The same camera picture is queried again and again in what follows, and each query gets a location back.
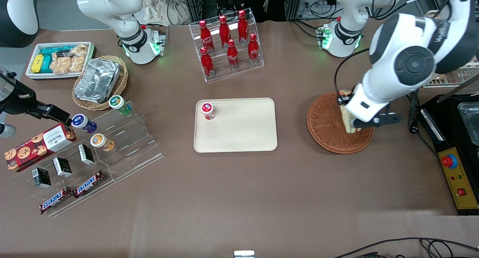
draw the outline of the red switch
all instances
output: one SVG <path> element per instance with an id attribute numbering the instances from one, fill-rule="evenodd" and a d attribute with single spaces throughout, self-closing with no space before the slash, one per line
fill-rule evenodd
<path id="1" fill-rule="evenodd" d="M 459 195 L 459 196 L 466 195 L 466 190 L 464 190 L 464 189 L 457 189 L 457 195 Z"/>

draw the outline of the yellow control panel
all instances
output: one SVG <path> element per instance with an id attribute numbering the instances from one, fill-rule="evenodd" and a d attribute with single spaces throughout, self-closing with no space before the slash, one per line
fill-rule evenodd
<path id="1" fill-rule="evenodd" d="M 457 150 L 450 148 L 437 154 L 441 161 L 449 189 L 454 198 L 457 209 L 476 209 L 478 203 L 472 192 L 464 167 L 462 166 Z"/>

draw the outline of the beige tray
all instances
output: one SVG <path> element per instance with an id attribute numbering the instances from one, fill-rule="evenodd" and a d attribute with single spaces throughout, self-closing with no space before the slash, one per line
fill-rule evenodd
<path id="1" fill-rule="evenodd" d="M 201 105 L 210 102 L 216 116 L 207 120 Z M 278 146 L 274 101 L 270 98 L 201 100 L 196 104 L 197 152 L 265 152 Z"/>

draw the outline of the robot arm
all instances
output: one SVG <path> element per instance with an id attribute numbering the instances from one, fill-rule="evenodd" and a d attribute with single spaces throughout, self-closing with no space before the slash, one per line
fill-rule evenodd
<path id="1" fill-rule="evenodd" d="M 33 89 L 15 79 L 16 74 L 0 66 L 0 113 L 26 113 L 35 118 L 52 119 L 70 125 L 70 114 L 52 105 L 36 100 Z"/>
<path id="2" fill-rule="evenodd" d="M 441 1 L 452 7 L 448 20 L 396 14 L 378 28 L 369 50 L 373 67 L 346 105 L 356 118 L 370 122 L 390 101 L 423 86 L 434 72 L 451 72 L 474 56 L 479 43 L 475 0 Z"/>
<path id="3" fill-rule="evenodd" d="M 369 18 L 366 7 L 371 7 L 374 2 L 375 8 L 395 5 L 399 0 L 337 0 L 341 4 L 343 14 L 340 21 L 326 24 L 331 36 L 323 48 L 336 57 L 351 55 L 359 41 L 361 31 Z"/>
<path id="4" fill-rule="evenodd" d="M 146 64 L 159 55 L 154 46 L 159 42 L 158 32 L 142 29 L 133 16 L 143 6 L 143 0 L 77 0 L 87 17 L 111 27 L 123 43 L 126 54 L 137 64 Z"/>
<path id="5" fill-rule="evenodd" d="M 0 47 L 24 48 L 38 34 L 36 0 L 0 0 Z"/>

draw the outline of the red emergency stop button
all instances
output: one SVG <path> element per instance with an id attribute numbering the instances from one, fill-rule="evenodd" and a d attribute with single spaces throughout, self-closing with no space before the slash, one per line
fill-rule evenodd
<path id="1" fill-rule="evenodd" d="M 454 169 L 457 167 L 457 159 L 453 154 L 448 154 L 441 158 L 441 164 L 443 164 L 445 167 Z"/>

